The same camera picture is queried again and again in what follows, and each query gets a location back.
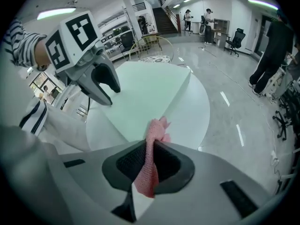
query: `stair railing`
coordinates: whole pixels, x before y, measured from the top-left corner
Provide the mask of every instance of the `stair railing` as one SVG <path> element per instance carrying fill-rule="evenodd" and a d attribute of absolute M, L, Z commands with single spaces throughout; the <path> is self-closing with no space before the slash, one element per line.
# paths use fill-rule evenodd
<path fill-rule="evenodd" d="M 181 33 L 181 27 L 180 27 L 180 18 L 179 18 L 179 14 L 174 14 L 168 6 L 165 7 L 166 10 L 166 14 L 168 15 L 170 20 L 173 20 L 174 23 L 177 25 L 177 31 L 178 33 Z"/>

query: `staircase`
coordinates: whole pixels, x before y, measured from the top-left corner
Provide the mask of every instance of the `staircase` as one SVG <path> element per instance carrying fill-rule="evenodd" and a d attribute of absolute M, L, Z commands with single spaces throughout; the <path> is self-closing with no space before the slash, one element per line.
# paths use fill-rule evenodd
<path fill-rule="evenodd" d="M 167 14 L 163 11 L 161 7 L 154 8 L 153 14 L 156 21 L 157 30 L 161 34 L 170 34 L 170 33 L 178 33 L 173 23 L 167 16 Z"/>

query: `pink towel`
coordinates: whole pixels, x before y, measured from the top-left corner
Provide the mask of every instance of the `pink towel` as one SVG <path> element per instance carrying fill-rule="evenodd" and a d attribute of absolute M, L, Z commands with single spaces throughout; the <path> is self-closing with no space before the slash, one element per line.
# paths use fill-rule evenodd
<path fill-rule="evenodd" d="M 160 120 L 153 119 L 146 135 L 145 164 L 137 175 L 134 184 L 139 193 L 149 198 L 154 198 L 154 187 L 158 184 L 158 171 L 153 160 L 154 141 L 171 141 L 169 134 L 165 134 L 169 125 L 166 117 L 162 117 Z"/>

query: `striped sleeve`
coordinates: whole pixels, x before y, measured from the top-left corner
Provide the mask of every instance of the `striped sleeve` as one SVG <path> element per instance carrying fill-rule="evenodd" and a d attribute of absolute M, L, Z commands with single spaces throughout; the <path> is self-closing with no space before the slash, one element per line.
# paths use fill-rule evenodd
<path fill-rule="evenodd" d="M 13 55 L 16 66 L 37 68 L 34 49 L 38 41 L 45 37 L 46 35 L 26 32 L 22 23 L 15 18 L 11 22 L 3 42 L 10 45 L 11 49 L 6 49 L 6 52 Z"/>

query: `black office chair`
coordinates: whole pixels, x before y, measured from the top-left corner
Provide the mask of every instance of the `black office chair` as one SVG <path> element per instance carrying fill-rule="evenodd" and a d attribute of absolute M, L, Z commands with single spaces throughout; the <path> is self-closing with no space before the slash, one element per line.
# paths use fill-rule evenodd
<path fill-rule="evenodd" d="M 124 53 L 129 51 L 132 45 L 135 43 L 132 32 L 125 33 L 120 36 L 122 44 L 119 45 L 123 58 L 125 59 Z"/>
<path fill-rule="evenodd" d="M 232 54 L 232 52 L 234 52 L 239 57 L 239 54 L 236 52 L 236 49 L 240 48 L 242 46 L 241 43 L 242 43 L 242 40 L 244 39 L 245 35 L 246 34 L 244 33 L 244 30 L 238 28 L 236 30 L 235 34 L 234 34 L 234 38 L 233 38 L 232 41 L 230 41 L 231 37 L 228 36 L 229 39 L 226 40 L 226 43 L 228 43 L 231 46 L 231 48 L 230 48 L 230 51 L 231 51 L 230 55 Z"/>
<path fill-rule="evenodd" d="M 296 134 L 296 137 L 300 137 L 300 97 L 299 94 L 290 87 L 280 98 L 281 104 L 279 105 L 282 108 L 285 108 L 285 114 L 282 116 L 280 111 L 275 112 L 273 119 L 277 120 L 281 125 L 281 131 L 277 135 L 277 138 L 281 138 L 282 134 L 284 137 L 283 141 L 286 140 L 286 128 L 290 125 L 293 126 L 293 131 Z"/>

